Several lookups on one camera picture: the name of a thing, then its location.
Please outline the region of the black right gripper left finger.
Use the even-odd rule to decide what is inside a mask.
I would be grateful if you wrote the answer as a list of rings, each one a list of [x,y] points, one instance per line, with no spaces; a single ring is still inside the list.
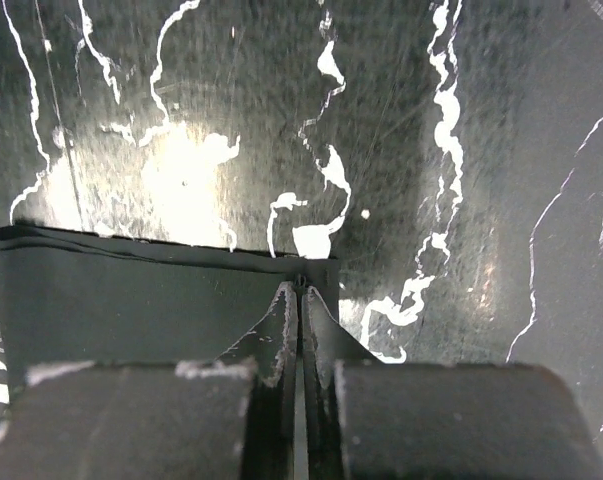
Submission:
[[[31,367],[0,420],[0,479],[289,479],[296,294],[205,363]]]

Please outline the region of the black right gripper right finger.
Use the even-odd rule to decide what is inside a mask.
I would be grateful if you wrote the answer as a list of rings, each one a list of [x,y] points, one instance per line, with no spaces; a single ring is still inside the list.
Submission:
[[[313,479],[603,479],[563,380],[526,364],[386,364],[300,301]]]

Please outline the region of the black underwear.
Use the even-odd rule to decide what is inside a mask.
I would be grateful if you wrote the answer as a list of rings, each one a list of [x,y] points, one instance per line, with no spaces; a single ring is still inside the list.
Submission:
[[[0,227],[7,385],[55,361],[170,362],[222,355],[304,279],[338,310],[339,261]]]

